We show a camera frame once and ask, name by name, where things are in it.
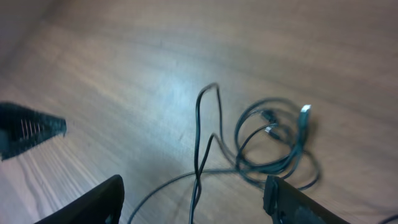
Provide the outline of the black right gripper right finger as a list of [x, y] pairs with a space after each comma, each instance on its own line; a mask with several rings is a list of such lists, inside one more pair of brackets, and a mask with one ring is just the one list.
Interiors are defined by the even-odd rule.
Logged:
[[348, 224], [280, 177], [266, 179], [263, 208], [274, 224]]

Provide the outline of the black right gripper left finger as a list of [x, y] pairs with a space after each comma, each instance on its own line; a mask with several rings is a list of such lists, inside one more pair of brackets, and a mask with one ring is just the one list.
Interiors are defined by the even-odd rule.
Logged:
[[124, 182], [117, 174], [36, 224], [118, 224], [123, 203]]

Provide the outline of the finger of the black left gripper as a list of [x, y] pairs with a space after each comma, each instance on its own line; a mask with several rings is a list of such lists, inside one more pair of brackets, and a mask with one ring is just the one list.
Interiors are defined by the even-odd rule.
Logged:
[[67, 131], [66, 120], [11, 102], [1, 103], [1, 160], [11, 159]]

